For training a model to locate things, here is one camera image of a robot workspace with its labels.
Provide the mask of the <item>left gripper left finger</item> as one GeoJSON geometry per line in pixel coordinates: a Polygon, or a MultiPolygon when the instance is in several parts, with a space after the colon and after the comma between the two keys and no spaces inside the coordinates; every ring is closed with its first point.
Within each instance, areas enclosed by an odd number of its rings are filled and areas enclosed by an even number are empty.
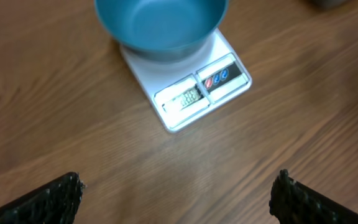
{"type": "Polygon", "coordinates": [[[84,183],[76,172],[51,182],[0,207],[0,224],[73,224],[84,183]]]}

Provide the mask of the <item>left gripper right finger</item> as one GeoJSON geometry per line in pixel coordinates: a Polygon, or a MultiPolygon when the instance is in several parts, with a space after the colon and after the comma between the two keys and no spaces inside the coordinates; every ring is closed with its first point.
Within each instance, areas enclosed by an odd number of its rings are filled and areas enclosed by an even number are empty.
{"type": "Polygon", "coordinates": [[[358,213],[292,179],[286,169],[272,185],[269,212],[280,224],[358,224],[358,213]]]}

